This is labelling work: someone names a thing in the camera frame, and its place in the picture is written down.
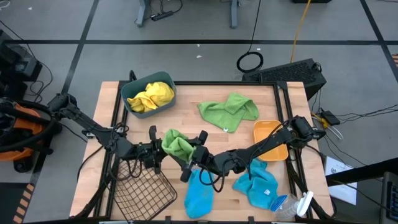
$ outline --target white bottle cap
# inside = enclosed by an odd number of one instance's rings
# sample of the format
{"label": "white bottle cap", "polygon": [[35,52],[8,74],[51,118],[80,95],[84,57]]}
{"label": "white bottle cap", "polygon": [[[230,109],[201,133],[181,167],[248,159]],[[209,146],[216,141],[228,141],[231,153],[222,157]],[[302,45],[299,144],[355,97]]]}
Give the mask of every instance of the white bottle cap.
{"label": "white bottle cap", "polygon": [[300,202],[298,203],[297,206],[297,215],[302,217],[305,215],[305,212],[307,212],[311,200],[313,197],[313,192],[312,191],[308,191],[307,193],[304,193],[304,197],[300,199]]}

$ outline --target green cloth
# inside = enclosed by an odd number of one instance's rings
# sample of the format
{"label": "green cloth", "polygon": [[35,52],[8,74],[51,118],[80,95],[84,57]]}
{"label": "green cloth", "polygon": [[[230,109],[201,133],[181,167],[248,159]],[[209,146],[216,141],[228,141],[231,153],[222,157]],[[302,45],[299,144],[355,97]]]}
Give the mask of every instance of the green cloth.
{"label": "green cloth", "polygon": [[198,104],[201,117],[223,129],[233,133],[242,119],[254,121],[259,117],[257,106],[249,98],[238,93],[230,93],[225,103],[204,102]]}
{"label": "green cloth", "polygon": [[191,146],[186,139],[188,139],[188,137],[181,134],[179,131],[170,129],[166,132],[162,141],[162,148],[167,154],[171,154],[185,162],[189,162],[196,148]]}

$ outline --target gray floor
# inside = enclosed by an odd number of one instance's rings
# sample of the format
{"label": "gray floor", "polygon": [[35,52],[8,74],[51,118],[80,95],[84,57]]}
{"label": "gray floor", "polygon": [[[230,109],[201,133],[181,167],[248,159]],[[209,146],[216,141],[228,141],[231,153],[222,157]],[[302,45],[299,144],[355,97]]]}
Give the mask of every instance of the gray floor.
{"label": "gray floor", "polygon": [[[93,0],[18,0],[0,11],[0,19],[24,39],[78,40],[81,37]],[[178,1],[167,1],[177,8]],[[154,40],[154,39],[250,39],[258,1],[242,0],[239,27],[229,28],[229,4],[217,0],[184,0],[182,10],[159,22],[145,21],[137,28],[138,1],[100,0],[87,39]],[[398,4],[367,1],[385,40],[398,40],[396,12]],[[255,39],[292,40],[304,4],[288,0],[263,1]],[[312,4],[300,37],[301,40],[377,40],[359,1],[332,0],[328,4]],[[60,92],[77,45],[31,45],[36,57],[47,64],[54,81],[44,92],[43,103]],[[289,62],[291,45],[253,45],[264,56],[263,68]],[[248,45],[85,45],[80,56],[69,93],[77,97],[82,111],[92,116],[100,85],[105,80],[125,80],[134,70],[137,77],[154,72],[169,72],[174,80],[240,80],[237,58]],[[389,46],[398,53],[398,46]],[[335,114],[364,113],[397,104],[398,83],[378,45],[298,45],[296,60],[313,58],[320,62],[328,83],[322,88],[321,107]],[[248,58],[245,67],[256,64]],[[42,70],[39,77],[49,81]],[[337,141],[345,151],[365,164],[398,156],[398,125],[394,114],[363,118],[338,127],[345,140]],[[64,121],[76,132],[80,128]],[[324,140],[321,151],[336,157]],[[45,160],[37,188],[25,221],[36,222],[67,218],[76,186],[76,172],[82,162],[85,144],[64,131],[54,138],[55,152]],[[347,164],[360,166],[348,156],[332,148]],[[1,163],[2,182],[26,182],[30,173],[18,174],[11,163]],[[363,190],[379,199],[380,183],[359,183]],[[378,223],[379,209],[362,196],[358,206],[336,202],[341,218]]]}

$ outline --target blue cloth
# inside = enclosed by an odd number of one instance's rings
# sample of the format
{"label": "blue cloth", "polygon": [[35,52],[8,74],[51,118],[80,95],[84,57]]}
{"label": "blue cloth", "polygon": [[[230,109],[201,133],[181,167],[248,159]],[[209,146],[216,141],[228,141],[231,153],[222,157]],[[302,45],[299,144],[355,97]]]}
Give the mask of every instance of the blue cloth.
{"label": "blue cloth", "polygon": [[[210,213],[213,208],[213,187],[203,185],[199,180],[199,173],[199,170],[192,171],[184,201],[185,212],[190,218],[200,218]],[[210,183],[207,171],[203,171],[201,179],[204,183]]]}
{"label": "blue cloth", "polygon": [[247,195],[251,205],[263,209],[270,209],[277,198],[278,183],[275,177],[266,171],[267,162],[254,159],[250,164],[250,173],[243,174],[233,185],[233,189]]}

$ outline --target white paper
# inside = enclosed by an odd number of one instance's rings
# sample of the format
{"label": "white paper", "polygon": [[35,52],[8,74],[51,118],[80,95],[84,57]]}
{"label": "white paper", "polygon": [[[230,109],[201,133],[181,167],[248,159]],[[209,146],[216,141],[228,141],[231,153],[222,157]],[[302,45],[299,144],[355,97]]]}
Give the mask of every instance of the white paper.
{"label": "white paper", "polygon": [[[334,158],[327,157],[325,166],[325,175],[335,174],[338,172],[352,169],[344,163],[337,161]],[[352,187],[357,187],[357,182],[349,184]],[[356,190],[345,185],[337,185],[329,187],[329,193],[332,197],[343,200],[350,204],[356,205]]]}

